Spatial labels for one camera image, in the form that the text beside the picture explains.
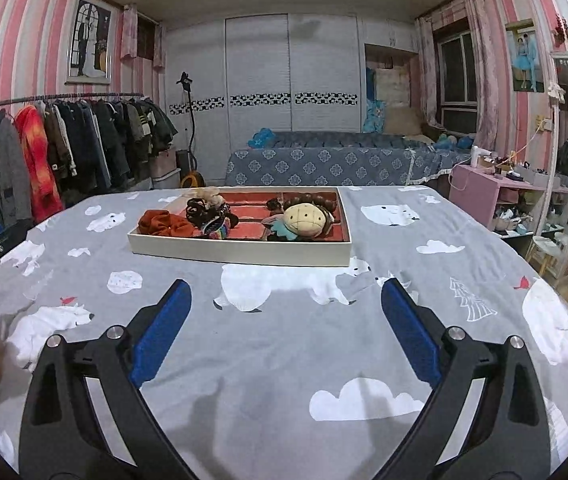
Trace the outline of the clothes rack with garments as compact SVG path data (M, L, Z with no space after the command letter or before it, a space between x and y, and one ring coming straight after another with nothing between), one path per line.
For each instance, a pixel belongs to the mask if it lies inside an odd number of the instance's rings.
M36 224L88 197L150 180L178 132L139 92L0 101L0 222Z

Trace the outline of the pink dresser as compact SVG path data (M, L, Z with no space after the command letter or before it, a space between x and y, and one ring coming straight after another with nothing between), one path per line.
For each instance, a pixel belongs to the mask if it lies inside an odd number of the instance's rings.
M512 180L487 168L453 169L449 200L502 238L541 235L565 229L568 188L555 180L551 193L540 182Z

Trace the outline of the grey bear print tablecloth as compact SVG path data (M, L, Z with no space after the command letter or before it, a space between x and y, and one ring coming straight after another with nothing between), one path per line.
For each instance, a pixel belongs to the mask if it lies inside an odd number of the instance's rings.
M522 337L551 463L568 457L568 307L497 235L436 192L343 188L346 264L245 266L132 252L142 213L173 192L94 196L38 224L0 263L0 449L14 460L45 338L100 336L185 280L193 307L143 396L204 479L364 479L425 405L380 293L398 278L446 325Z

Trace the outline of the cream tray with red lining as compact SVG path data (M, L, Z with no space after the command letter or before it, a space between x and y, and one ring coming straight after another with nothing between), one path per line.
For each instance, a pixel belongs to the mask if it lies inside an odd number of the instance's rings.
M212 240L195 232L191 237L128 233L132 252L139 255L183 260L265 264L266 266L348 266L352 243L347 215L338 188L330 186L275 186L222 188L220 194L238 217L227 238ZM332 225L314 240L269 240L263 220L269 214L267 200L290 200L299 195L320 195L335 205Z

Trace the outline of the pink curtain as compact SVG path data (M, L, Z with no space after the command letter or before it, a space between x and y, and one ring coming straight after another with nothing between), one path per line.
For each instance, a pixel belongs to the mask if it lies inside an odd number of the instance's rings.
M508 119L505 43L497 0L464 0L475 59L477 132L475 144L503 154Z

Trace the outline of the rainbow rhinestone hair clip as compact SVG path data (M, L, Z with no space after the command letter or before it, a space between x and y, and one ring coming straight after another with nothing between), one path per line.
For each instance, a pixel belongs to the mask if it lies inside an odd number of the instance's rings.
M210 240L226 240L231 230L231 220L227 216L218 216L202 227L202 237Z

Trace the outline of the bed with blue cover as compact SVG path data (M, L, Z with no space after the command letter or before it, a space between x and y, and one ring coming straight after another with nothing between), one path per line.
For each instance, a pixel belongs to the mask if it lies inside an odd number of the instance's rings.
M421 184L470 161L470 141L427 144L408 136L345 131L257 133L234 151L227 186Z

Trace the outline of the pink storage boxes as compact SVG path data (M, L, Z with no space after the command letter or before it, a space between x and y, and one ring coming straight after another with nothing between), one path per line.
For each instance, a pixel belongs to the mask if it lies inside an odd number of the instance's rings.
M180 169L175 148L167 148L150 158L150 178L156 190L179 187Z

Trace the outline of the pineapple plush hair clip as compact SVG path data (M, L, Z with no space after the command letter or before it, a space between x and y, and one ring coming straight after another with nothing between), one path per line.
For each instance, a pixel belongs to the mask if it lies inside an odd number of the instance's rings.
M334 222L333 215L315 203L299 203L287 207L282 214L261 221L269 240L315 240L324 236Z

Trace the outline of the orange scrunchie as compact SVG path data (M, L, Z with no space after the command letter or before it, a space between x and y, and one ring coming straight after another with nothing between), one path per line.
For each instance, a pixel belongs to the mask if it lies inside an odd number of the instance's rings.
M138 222L138 232L143 235L164 237L192 237L195 226L187 218L165 209L149 209Z

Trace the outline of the wedding photo left wall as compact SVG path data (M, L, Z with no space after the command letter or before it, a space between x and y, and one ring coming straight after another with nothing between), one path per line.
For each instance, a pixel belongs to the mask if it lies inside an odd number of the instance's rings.
M77 0L67 55L68 84L110 84L114 12L96 0Z

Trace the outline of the dark window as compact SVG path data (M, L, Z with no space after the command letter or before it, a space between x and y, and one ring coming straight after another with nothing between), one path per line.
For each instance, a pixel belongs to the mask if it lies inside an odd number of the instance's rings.
M437 62L438 122L456 136L477 129L477 81L470 23L467 18L434 32Z

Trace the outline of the white sliding wardrobe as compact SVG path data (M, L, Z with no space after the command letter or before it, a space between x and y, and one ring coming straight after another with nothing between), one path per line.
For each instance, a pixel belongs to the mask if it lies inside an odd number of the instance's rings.
M208 184L226 178L231 154L260 129L358 132L366 109L365 49L410 58L414 26L355 15L262 14L167 32L167 113L186 150L190 121L182 72L192 83L194 153Z

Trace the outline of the small white stool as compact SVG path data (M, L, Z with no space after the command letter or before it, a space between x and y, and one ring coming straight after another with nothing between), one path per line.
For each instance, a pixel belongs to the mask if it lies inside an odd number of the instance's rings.
M526 261L529 264L532 264L537 254L540 254L538 274L543 276L546 271L549 270L549 267L552 266L554 261L561 257L562 250L561 247L549 237L534 235L526 253Z

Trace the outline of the cream lace scrunchie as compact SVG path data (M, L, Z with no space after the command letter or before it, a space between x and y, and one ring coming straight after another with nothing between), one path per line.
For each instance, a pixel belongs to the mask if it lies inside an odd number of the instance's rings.
M220 190L214 186L187 188L178 198L178 202L185 207L190 200L200 200L206 209L220 209L226 203Z

